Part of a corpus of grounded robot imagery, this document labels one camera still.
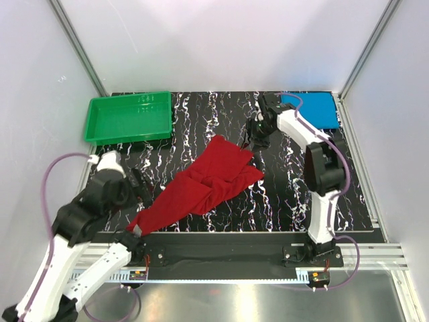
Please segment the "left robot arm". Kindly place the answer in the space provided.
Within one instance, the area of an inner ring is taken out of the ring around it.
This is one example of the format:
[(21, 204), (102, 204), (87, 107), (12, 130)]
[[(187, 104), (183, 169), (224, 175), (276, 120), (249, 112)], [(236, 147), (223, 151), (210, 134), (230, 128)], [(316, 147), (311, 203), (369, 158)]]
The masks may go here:
[(88, 186), (58, 210), (45, 262), (20, 303), (4, 310), (4, 321), (75, 321), (86, 302), (116, 271), (148, 260), (143, 239), (122, 230), (94, 264), (72, 277), (78, 260), (110, 215), (153, 201), (149, 181), (135, 168), (131, 173), (136, 184), (118, 170), (97, 171)]

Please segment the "red t shirt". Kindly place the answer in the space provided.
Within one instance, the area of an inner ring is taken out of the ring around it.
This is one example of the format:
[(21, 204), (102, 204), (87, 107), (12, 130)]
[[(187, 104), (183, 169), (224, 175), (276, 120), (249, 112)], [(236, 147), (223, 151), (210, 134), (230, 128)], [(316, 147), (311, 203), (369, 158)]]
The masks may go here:
[(138, 236), (167, 227), (189, 214), (204, 215), (224, 201), (242, 193), (263, 178), (250, 165), (253, 153), (216, 135), (204, 152), (140, 211), (126, 227)]

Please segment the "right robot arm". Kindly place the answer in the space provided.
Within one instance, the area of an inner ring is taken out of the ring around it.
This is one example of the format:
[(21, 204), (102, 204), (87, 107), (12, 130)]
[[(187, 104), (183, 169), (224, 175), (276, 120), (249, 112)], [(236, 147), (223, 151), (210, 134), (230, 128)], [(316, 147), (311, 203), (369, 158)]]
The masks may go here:
[(349, 166), (342, 149), (345, 143), (323, 133), (304, 119), (298, 105), (282, 102), (283, 93), (260, 94), (259, 112), (246, 121), (241, 147), (252, 152), (266, 150), (269, 137), (280, 131), (304, 152), (304, 182), (312, 193), (310, 225), (304, 245), (284, 254), (284, 264), (326, 264), (335, 255), (337, 236), (334, 216), (338, 199), (351, 183)]

